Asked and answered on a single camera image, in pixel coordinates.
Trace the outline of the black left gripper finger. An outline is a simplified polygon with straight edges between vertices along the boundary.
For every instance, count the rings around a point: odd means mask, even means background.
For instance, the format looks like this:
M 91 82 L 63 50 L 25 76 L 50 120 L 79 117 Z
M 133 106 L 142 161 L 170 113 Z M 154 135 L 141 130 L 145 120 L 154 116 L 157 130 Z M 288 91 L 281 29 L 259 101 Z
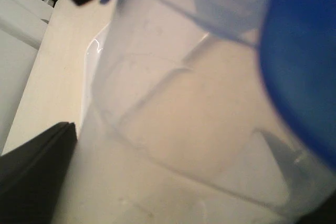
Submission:
M 59 122 L 1 156 L 1 223 L 51 223 L 76 144 Z

